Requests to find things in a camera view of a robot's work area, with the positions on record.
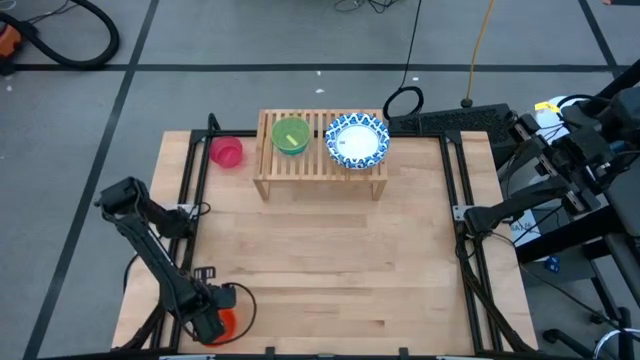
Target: green bowl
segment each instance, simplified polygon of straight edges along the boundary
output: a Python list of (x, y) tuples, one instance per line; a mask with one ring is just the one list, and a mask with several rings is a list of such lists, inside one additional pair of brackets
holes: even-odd
[(299, 117), (277, 121), (271, 130), (271, 141), (284, 154), (300, 154), (309, 143), (309, 124)]

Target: orange vacuum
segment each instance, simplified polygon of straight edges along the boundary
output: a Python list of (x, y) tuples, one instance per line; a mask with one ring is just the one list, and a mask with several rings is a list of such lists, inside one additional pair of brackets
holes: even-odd
[(9, 75), (13, 72), (11, 58), (20, 48), (22, 35), (9, 25), (0, 23), (0, 75)]

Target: black metal frame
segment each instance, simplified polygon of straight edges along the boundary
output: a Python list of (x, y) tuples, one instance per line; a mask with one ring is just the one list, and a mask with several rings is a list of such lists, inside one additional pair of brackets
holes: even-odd
[[(211, 142), (214, 137), (218, 136), (236, 136), (236, 137), (255, 137), (257, 132), (255, 130), (222, 130), (220, 125), (218, 124), (215, 116), (213, 114), (209, 115), (208, 119), (208, 129), (206, 130), (192, 130), (190, 139), (189, 139), (189, 148), (187, 151), (187, 158), (184, 166), (184, 172), (182, 176), (182, 182), (180, 185), (180, 192), (178, 196), (179, 203), (186, 203), (188, 198), (189, 186), (191, 184), (191, 175), (193, 173), (194, 162), (196, 159), (196, 150), (199, 144), (202, 142), (204, 144), (203, 152), (201, 156), (200, 168), (198, 170), (198, 177), (196, 183), (196, 189), (194, 194), (194, 204), (199, 204), (203, 201), (204, 195), (204, 187), (206, 174), (208, 169), (208, 151), (206, 149), (209, 148)], [(471, 182), (469, 179), (469, 173), (467, 169), (466, 159), (464, 155), (464, 149), (462, 146), (462, 139), (459, 131), (444, 131), (444, 132), (429, 132), (424, 133), (422, 128), (419, 127), (415, 129), (415, 131), (407, 131), (407, 130), (398, 130), (391, 131), (392, 137), (421, 137), (421, 138), (435, 138), (439, 140), (440, 150), (442, 156), (442, 163), (444, 168), (444, 177), (447, 184), (447, 192), (449, 196), (449, 210), (451, 212), (452, 225), (455, 234), (455, 240), (464, 241), (465, 230), (463, 226), (459, 226), (460, 223), (456, 223), (453, 216), (453, 206), (458, 205), (458, 198), (456, 193), (454, 174), (451, 166), (451, 159), (449, 154), (448, 141), (451, 141), (454, 144), (456, 158), (458, 161), (458, 168), (460, 171), (460, 179), (462, 183), (462, 190), (464, 193), (464, 201), (466, 205), (473, 205), (473, 193), (471, 190)], [(185, 271), (191, 271), (191, 265), (193, 260), (193, 252), (195, 249), (195, 241), (197, 236), (198, 229), (198, 221), (196, 220), (194, 223), (194, 234), (193, 236), (184, 239), (186, 241), (186, 249), (183, 257), (183, 262), (180, 265), (180, 268)], [(178, 252), (179, 242), (183, 241), (183, 239), (172, 239), (169, 244), (168, 253), (172, 257), (172, 259), (176, 259), (176, 255)], [(483, 289), (489, 294), (489, 297), (492, 298), (491, 295), (491, 285), (489, 282), (489, 273), (487, 269), (486, 259), (484, 256), (484, 251), (482, 248), (482, 243), (480, 241), (474, 242), (473, 246), (475, 247), (475, 258), (476, 258), (476, 266), (478, 269), (478, 278), (480, 280)], [(462, 247), (460, 249), (461, 257), (467, 256), (466, 248)], [(464, 260), (460, 259), (460, 267), (462, 269)], [(476, 298), (471, 290), (471, 288), (464, 283), (464, 293), (465, 300), (467, 305), (467, 312), (469, 316), (469, 327), (471, 332), (471, 338), (473, 342), (473, 349), (475, 356), (471, 357), (490, 357), (496, 359), (544, 359), (544, 360), (552, 360), (552, 359), (572, 359), (567, 357), (555, 357), (548, 356), (537, 353), (516, 353), (516, 352), (505, 352), (503, 351), (501, 335), (498, 330), (495, 321), (487, 316), (487, 323), (489, 327), (489, 335), (491, 339), (492, 350), (486, 350), (482, 344), (482, 332), (479, 325), (478, 319), (478, 310), (476, 306)], [(151, 342), (149, 349), (138, 349), (138, 350), (114, 350), (109, 353), (96, 353), (96, 354), (86, 354), (86, 355), (77, 355), (70, 357), (62, 357), (65, 359), (74, 359), (74, 360), (98, 360), (98, 359), (159, 359), (162, 356), (175, 356), (179, 355), (178, 347), (180, 341), (180, 325), (173, 320), (173, 324), (171, 327), (171, 337), (168, 348), (160, 348), (160, 339), (162, 338), (162, 331), (165, 326), (164, 319), (166, 316), (163, 316), (156, 326), (153, 329), (151, 334)], [(278, 359), (304, 359), (308, 360), (310, 358), (323, 358), (330, 357), (331, 360), (427, 360), (427, 359), (436, 359), (441, 358), (441, 355), (434, 356), (422, 356), (422, 355), (409, 355), (409, 349), (407, 348), (399, 348), (398, 355), (281, 355), (275, 353), (275, 348), (268, 347), (265, 349), (264, 354), (216, 354), (215, 358), (218, 360), (275, 360)]]

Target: orange object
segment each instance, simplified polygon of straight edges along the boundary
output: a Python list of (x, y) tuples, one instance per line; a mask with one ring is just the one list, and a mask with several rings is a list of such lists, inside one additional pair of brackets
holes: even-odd
[(222, 320), (226, 331), (224, 332), (224, 334), (222, 334), (222, 336), (216, 339), (213, 345), (205, 345), (207, 347), (222, 346), (223, 344), (215, 345), (215, 343), (227, 341), (231, 339), (236, 333), (237, 319), (236, 313), (233, 311), (233, 309), (218, 310), (218, 315), (220, 315), (220, 320)]
[(0, 33), (0, 58), (9, 58), (16, 51), (20, 42), (22, 42), (20, 33), (7, 25)]

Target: yellow label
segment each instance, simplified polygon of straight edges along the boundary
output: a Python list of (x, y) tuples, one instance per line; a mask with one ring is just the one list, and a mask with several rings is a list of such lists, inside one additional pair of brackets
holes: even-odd
[(287, 135), (287, 140), (293, 144), (293, 146), (298, 146), (298, 142), (291, 135)]
[(559, 113), (560, 112), (560, 108), (559, 107), (553, 105), (552, 103), (550, 103), (548, 101), (537, 103), (534, 106), (534, 109), (536, 109), (536, 111), (549, 109), (549, 110), (551, 110), (551, 111), (553, 111), (555, 113)]

